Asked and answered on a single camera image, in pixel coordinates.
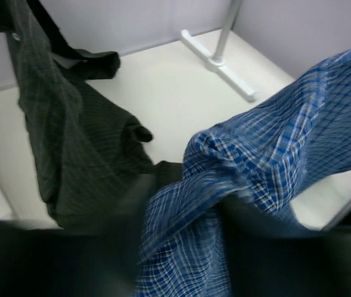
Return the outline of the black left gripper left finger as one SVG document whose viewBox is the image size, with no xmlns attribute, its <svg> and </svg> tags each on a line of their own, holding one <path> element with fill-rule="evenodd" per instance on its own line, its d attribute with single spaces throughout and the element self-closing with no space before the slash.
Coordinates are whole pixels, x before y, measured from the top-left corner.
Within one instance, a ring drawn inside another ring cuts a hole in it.
<svg viewBox="0 0 351 297">
<path fill-rule="evenodd" d="M 92 236 L 0 221 L 0 296 L 131 296 L 155 176 L 139 176 Z"/>
</svg>

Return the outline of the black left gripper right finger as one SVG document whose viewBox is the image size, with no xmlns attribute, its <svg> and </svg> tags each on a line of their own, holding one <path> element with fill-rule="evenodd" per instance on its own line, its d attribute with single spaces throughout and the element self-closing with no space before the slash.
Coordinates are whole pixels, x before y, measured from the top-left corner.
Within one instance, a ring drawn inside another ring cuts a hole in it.
<svg viewBox="0 0 351 297">
<path fill-rule="evenodd" d="M 309 230 L 234 194 L 219 210 L 232 296 L 351 296 L 351 226 Z"/>
</svg>

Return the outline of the blue plaid shirt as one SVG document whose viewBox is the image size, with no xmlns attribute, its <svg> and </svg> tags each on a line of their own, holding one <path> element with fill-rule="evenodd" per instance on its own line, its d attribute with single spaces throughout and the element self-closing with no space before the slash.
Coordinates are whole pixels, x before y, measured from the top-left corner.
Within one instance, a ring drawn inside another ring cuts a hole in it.
<svg viewBox="0 0 351 297">
<path fill-rule="evenodd" d="M 290 201 L 351 170 L 351 49 L 247 112 L 198 132 L 182 180 L 147 205 L 136 296 L 231 296 L 216 205 L 240 202 L 300 230 Z"/>
</svg>

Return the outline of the black pinstripe shirt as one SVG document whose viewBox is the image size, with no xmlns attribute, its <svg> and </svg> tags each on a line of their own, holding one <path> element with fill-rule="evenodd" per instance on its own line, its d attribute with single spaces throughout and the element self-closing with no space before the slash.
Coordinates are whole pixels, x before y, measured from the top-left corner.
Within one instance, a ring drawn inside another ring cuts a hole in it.
<svg viewBox="0 0 351 297">
<path fill-rule="evenodd" d="M 0 1 L 7 45 L 25 115 L 40 197 L 52 219 L 73 233 L 96 233 L 121 208 L 143 174 L 155 191 L 180 181 L 182 166 L 154 164 L 151 132 L 89 85 L 112 79 L 117 52 L 70 47 L 39 1 Z"/>
</svg>

